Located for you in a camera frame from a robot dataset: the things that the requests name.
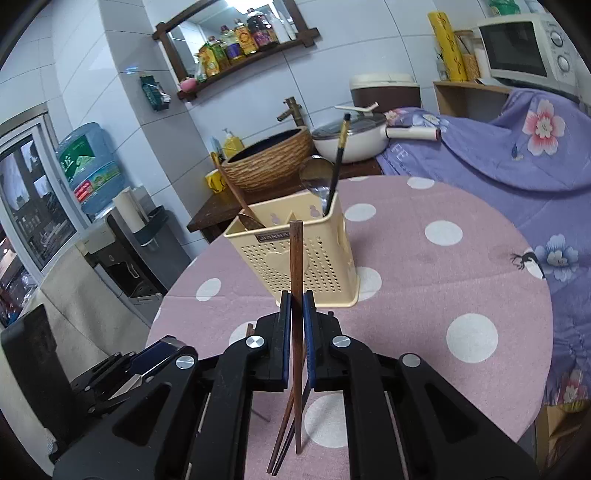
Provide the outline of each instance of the woven bowl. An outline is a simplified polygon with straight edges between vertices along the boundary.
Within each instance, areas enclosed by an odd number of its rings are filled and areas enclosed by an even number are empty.
[[[262,190],[292,175],[313,149],[308,128],[296,127],[247,147],[223,166],[242,190]]]

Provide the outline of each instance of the microwave door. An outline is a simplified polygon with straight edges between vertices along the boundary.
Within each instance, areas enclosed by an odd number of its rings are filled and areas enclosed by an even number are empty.
[[[491,71],[497,70],[493,76],[504,77],[502,70],[511,80],[527,82],[532,75],[548,78],[532,22],[487,25],[480,32]]]

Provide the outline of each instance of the soap dispenser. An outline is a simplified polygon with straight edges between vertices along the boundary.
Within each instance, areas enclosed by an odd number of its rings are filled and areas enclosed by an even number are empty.
[[[230,160],[238,152],[244,150],[244,144],[227,128],[224,128],[224,131],[226,132],[226,141],[223,143],[222,151],[226,160]]]

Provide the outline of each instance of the wall shelf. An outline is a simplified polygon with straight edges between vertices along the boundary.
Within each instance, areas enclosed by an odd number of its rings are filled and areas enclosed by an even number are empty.
[[[320,35],[317,28],[312,28],[302,33],[298,33],[298,39],[281,43],[276,47],[265,50],[259,51],[257,53],[253,53],[249,55],[244,60],[231,65],[230,68],[214,75],[213,77],[209,77],[205,82],[198,83],[197,86],[191,92],[183,92],[182,90],[178,92],[178,97],[181,100],[194,100],[197,98],[197,94],[202,90],[205,90],[207,87],[213,85],[214,83],[230,76],[232,73],[237,72],[238,70],[242,70],[244,67],[247,67],[253,63],[258,62],[259,60],[263,60],[265,58],[274,55],[275,53],[279,53],[281,51],[289,50],[290,48],[298,47],[300,45],[305,45],[308,43],[308,39],[316,38]]]

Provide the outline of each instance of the microwave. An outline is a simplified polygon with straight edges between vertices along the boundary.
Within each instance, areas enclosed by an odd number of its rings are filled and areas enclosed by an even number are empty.
[[[487,18],[478,23],[478,30],[492,77],[577,95],[577,52],[551,15]]]

